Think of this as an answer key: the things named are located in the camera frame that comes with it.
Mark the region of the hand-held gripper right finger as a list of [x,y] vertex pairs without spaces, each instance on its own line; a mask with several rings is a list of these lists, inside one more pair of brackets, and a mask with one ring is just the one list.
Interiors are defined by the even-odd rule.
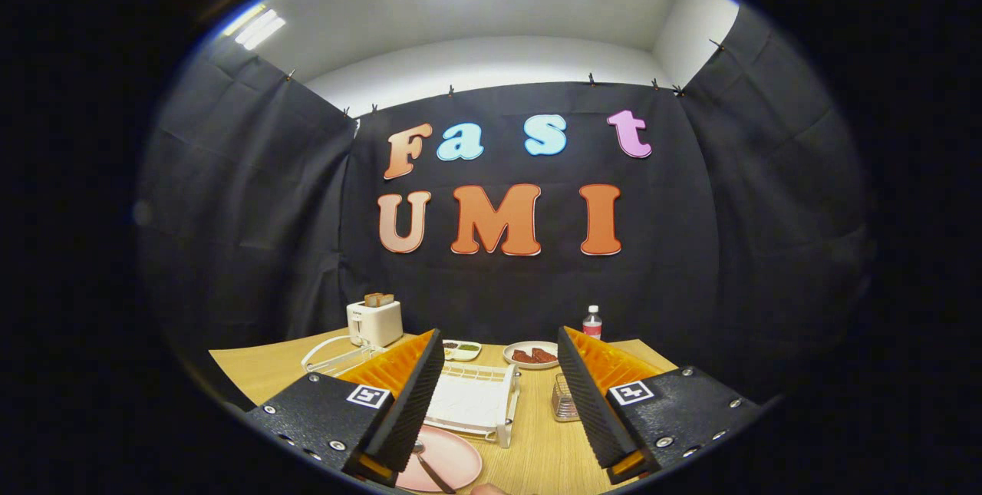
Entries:
[[568,327],[557,346],[589,445],[613,484],[683,466],[761,415],[760,405],[692,365],[664,371]]

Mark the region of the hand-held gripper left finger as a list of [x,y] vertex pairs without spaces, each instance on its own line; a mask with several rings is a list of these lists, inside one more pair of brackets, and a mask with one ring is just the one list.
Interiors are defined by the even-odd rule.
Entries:
[[443,342],[432,328],[337,376],[306,372],[245,418],[315,466],[393,486],[427,417]]

